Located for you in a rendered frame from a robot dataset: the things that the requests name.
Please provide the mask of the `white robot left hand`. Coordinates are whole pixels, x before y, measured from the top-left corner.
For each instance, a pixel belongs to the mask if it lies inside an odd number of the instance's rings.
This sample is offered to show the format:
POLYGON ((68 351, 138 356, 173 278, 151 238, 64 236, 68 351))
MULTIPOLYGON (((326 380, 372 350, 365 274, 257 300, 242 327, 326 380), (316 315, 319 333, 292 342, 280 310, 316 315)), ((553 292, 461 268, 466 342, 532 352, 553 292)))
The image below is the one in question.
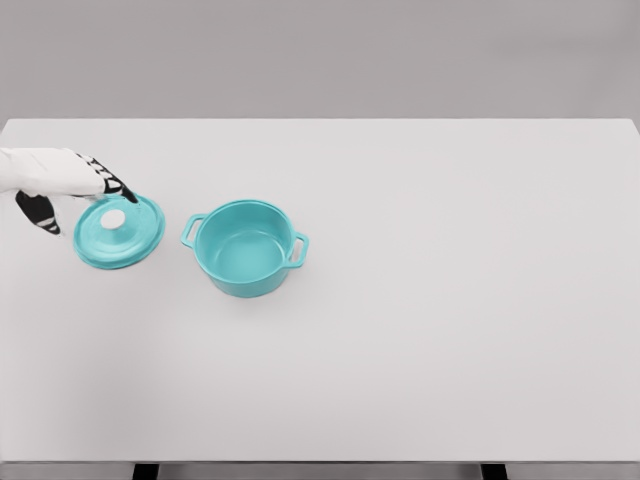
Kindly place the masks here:
POLYGON ((96 158, 68 148, 0 147, 0 194, 12 193, 31 224, 61 233, 53 197, 99 199, 120 195, 136 204, 128 186, 96 158))

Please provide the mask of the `teal pot lid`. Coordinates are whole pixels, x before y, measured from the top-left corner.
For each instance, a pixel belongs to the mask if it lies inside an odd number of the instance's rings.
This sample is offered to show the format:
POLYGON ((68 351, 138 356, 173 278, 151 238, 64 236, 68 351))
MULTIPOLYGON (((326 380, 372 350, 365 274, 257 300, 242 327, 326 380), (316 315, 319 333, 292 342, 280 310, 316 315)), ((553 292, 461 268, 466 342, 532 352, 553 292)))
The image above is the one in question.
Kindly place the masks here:
POLYGON ((73 247, 86 264, 106 270, 136 264, 159 245, 165 230, 165 217, 159 205, 142 195, 132 203, 121 195, 106 195, 91 204, 79 217, 73 247), (103 217, 112 211, 123 214, 115 228, 103 225, 103 217))

